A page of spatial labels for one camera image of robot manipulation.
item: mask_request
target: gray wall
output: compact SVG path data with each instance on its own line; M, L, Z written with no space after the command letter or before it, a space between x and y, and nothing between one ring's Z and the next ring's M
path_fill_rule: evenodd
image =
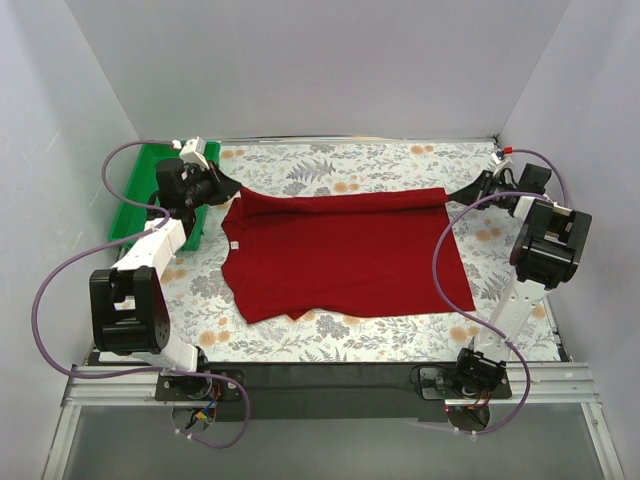
M67 0L145 138L498 133L568 0Z
M105 241L116 204L100 159L137 135L63 0L0 0L0 45L0 478L20 480L42 475L67 381L31 338L33 294L63 259ZM126 157L114 162L119 186ZM64 365L91 345L87 281L111 261L83 261L45 298L44 339Z
M593 215L583 263L551 303L569 352L593 369L628 478L640 478L639 138L640 4L574 0L502 140L547 153Z

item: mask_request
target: floral patterned surface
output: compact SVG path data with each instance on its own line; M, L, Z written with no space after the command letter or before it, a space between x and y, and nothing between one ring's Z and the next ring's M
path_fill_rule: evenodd
M443 186L448 192L491 168L492 143L223 145L220 167L252 190L277 197L352 195ZM450 216L461 210L447 204ZM229 204L212 207L197 252L180 252L162 277L172 333L213 361L455 360L478 327L458 314L362 319L314 310L247 325L220 266L220 226ZM471 212L454 228L477 313L488 318L509 277L519 225L498 209ZM559 360L543 306L518 341L528 360Z

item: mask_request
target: red sweater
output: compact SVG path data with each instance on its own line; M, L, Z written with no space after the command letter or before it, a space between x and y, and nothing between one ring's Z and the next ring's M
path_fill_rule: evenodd
M449 223L442 188L313 198L273 198L247 188L222 223L222 266L248 323L313 308L357 317L450 312L431 278ZM452 234L438 262L449 298L474 310Z

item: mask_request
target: green plastic tray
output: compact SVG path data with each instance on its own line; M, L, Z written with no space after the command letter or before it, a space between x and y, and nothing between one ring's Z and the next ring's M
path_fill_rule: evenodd
M218 165L220 153L220 144L217 142L207 142L204 150L204 156L207 160L213 161ZM153 192L158 190L156 182L156 163L167 158L176 158L178 152L168 145L143 145L140 154L133 166L129 184L124 192L125 197L135 200L136 202L147 203ZM193 227L191 236L182 246L181 250L195 251L200 246L200 237L202 237L202 226L204 218L207 215L209 206L203 205L196 209L196 224ZM109 241L119 240L129 235L141 232L147 219L147 212L143 208L134 207L128 203L121 203L118 212L111 225L109 231ZM130 247L133 242L125 244Z

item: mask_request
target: glass panel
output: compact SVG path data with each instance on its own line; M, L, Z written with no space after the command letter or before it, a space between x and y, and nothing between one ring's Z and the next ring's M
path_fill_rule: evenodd
M492 423L512 408L491 407ZM175 435L169 407L84 407L64 478L603 478L580 405L527 405L475 442L409 421L258 420L216 451ZM237 428L205 435L224 441Z

